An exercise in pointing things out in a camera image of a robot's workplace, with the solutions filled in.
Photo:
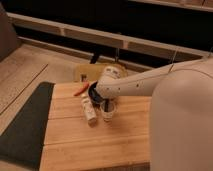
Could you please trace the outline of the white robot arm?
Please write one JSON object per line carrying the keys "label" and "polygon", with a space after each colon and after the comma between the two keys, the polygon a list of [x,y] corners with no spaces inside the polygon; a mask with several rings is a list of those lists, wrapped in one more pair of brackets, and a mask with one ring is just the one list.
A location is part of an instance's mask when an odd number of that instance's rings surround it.
{"label": "white robot arm", "polygon": [[213,57],[125,78],[108,67],[96,91],[104,98],[151,98],[151,171],[213,171]]}

